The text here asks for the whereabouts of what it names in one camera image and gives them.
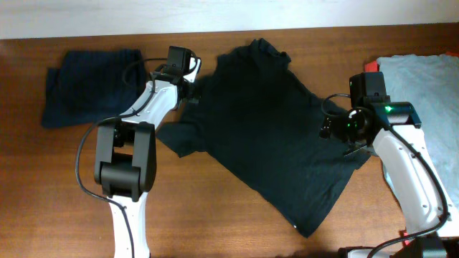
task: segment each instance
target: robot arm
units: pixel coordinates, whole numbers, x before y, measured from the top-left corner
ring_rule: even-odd
[[[326,119],[320,136],[334,135],[350,143],[352,147],[345,155],[364,148],[381,158],[402,208],[407,233],[416,236],[393,257],[424,257],[420,255],[429,252],[435,252],[435,257],[445,257],[445,240],[459,237],[459,213],[430,160],[414,107],[408,102],[390,101],[381,72],[353,76],[349,84],[351,94],[346,97],[351,98],[352,109],[341,115],[324,111]],[[352,250],[343,257],[373,255],[389,257],[387,253],[371,252],[371,249]]]
[[[152,74],[153,80],[137,101],[115,123],[98,128],[95,174],[108,199],[125,208],[133,237],[134,256],[150,257],[146,242],[145,208],[148,192],[156,176],[155,129],[168,111],[181,100],[192,97],[201,60],[188,49],[170,47],[163,72]],[[136,110],[140,112],[129,116]],[[117,153],[114,147],[133,145],[133,155]],[[115,258],[131,257],[131,240],[124,214],[110,203],[115,234]]]
[[[419,151],[435,177],[440,182],[448,202],[450,217],[437,230],[439,237],[459,236],[459,214],[435,170],[425,146],[424,132],[413,125],[395,125],[397,131],[408,143]],[[391,132],[381,129],[373,142],[376,154],[386,167],[393,185],[394,195],[402,208],[407,233],[413,234],[430,229],[440,222],[443,213],[442,202],[432,179],[419,159],[409,151]]]

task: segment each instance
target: wood surface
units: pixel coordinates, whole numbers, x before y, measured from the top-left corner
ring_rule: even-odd
[[[217,55],[263,37],[290,55],[291,70],[307,88],[325,97],[349,92],[349,77],[377,57],[458,52],[458,32],[459,24],[436,24],[0,41],[0,257],[113,256],[110,209],[75,180],[75,151],[87,125],[40,126],[47,68],[59,67],[68,50],[139,48],[144,57],[164,57],[169,45],[181,45],[202,58],[200,75],[206,75]],[[169,113],[167,120],[177,116]],[[339,247],[375,246],[404,229],[378,158],[355,171],[322,225],[305,239],[207,153],[178,158],[156,145],[158,171],[146,210],[152,257],[317,257]],[[94,157],[93,133],[81,176],[100,193]]]

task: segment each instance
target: black t-shirt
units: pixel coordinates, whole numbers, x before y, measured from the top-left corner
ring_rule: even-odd
[[[199,103],[188,103],[157,138],[181,157],[208,152],[309,237],[369,156],[343,157],[346,144],[318,137],[321,99],[289,62],[264,39],[219,56],[214,74],[197,81]]]

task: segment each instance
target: black cable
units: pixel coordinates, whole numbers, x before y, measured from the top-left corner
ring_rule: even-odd
[[[333,94],[333,95],[330,95],[330,96],[326,97],[325,100],[322,101],[322,104],[321,104],[322,113],[324,115],[329,116],[330,118],[337,118],[337,117],[342,116],[343,114],[340,114],[340,115],[330,114],[330,113],[325,111],[325,107],[323,106],[323,104],[325,104],[325,102],[327,102],[327,100],[330,100],[332,97],[348,97],[348,98],[351,98],[351,96],[349,94],[336,93],[336,94]]]
[[[130,63],[123,71],[123,82],[126,83],[127,86],[129,86],[129,84],[126,82],[125,80],[125,76],[126,76],[126,71],[128,71],[129,69],[131,69],[134,65],[137,65],[141,62],[147,62],[147,61],[153,61],[153,60],[163,60],[161,58],[150,58],[150,59],[145,59],[145,60],[139,60],[139,61],[135,61],[133,63]],[[134,110],[132,113],[130,114],[126,114],[126,115],[116,115],[116,116],[113,116],[111,118],[104,118],[102,120],[99,120],[95,123],[93,123],[85,132],[85,134],[83,135],[81,141],[80,141],[80,144],[78,146],[78,149],[77,149],[77,155],[76,155],[76,159],[75,159],[75,176],[77,177],[77,182],[78,182],[78,185],[80,186],[80,188],[82,189],[83,192],[85,192],[86,194],[96,198],[96,199],[99,199],[101,201],[106,201],[110,204],[114,204],[116,205],[120,210],[121,210],[121,213],[123,214],[123,217],[124,217],[124,222],[126,223],[126,228],[128,229],[128,234],[129,234],[129,240],[131,241],[131,256],[132,258],[135,258],[134,257],[134,240],[133,240],[133,236],[132,236],[132,231],[131,231],[131,227],[129,226],[129,220],[128,220],[128,215],[126,214],[126,211],[125,211],[125,207],[122,206],[121,204],[119,204],[118,202],[116,201],[113,201],[113,200],[110,200],[108,199],[107,197],[104,197],[104,196],[100,196],[100,195],[97,195],[96,193],[93,193],[91,191],[89,191],[87,188],[85,188],[82,184],[82,181],[81,181],[81,178],[80,178],[80,156],[81,156],[81,151],[83,149],[83,146],[85,144],[85,141],[86,141],[86,138],[89,136],[89,134],[94,130],[94,128],[98,127],[99,125],[103,124],[103,123],[108,123],[108,122],[113,122],[113,121],[116,121],[116,120],[120,120],[120,119],[123,119],[123,118],[129,118],[131,116],[134,116],[134,115],[137,115],[140,113],[140,111],[142,111],[146,106],[147,104],[150,102],[151,98],[153,97],[154,95],[154,90],[151,91],[150,95],[148,96],[147,100],[145,101],[144,104],[142,104],[142,106],[139,107],[139,109],[137,110]]]
[[[416,237],[422,237],[422,236],[436,232],[439,228],[445,225],[450,215],[448,212],[448,202],[446,201],[446,196],[445,196],[445,193],[443,192],[440,182],[437,180],[437,177],[433,173],[433,170],[430,168],[429,164],[427,164],[425,159],[422,157],[421,153],[416,151],[416,149],[413,146],[411,146],[411,144],[409,144],[399,133],[397,133],[392,126],[386,124],[382,119],[380,120],[381,120],[383,129],[390,131],[399,141],[403,143],[403,145],[405,145],[408,148],[408,150],[410,150],[415,155],[416,158],[419,159],[422,166],[424,166],[425,170],[427,171],[430,178],[432,179],[432,182],[435,184],[435,188],[437,189],[438,195],[440,196],[440,200],[442,201],[442,206],[443,206],[443,213],[438,218],[440,220],[438,224],[433,226],[432,228],[426,229],[423,231],[419,231],[417,233],[409,234],[407,236],[402,236],[396,239],[391,239],[389,241],[386,241],[378,245],[377,247],[373,248],[373,250],[368,254],[367,258],[372,258],[377,252],[381,251],[383,248],[388,247],[390,245],[393,245],[393,244],[396,244],[402,241],[406,241],[406,240],[411,240]]]

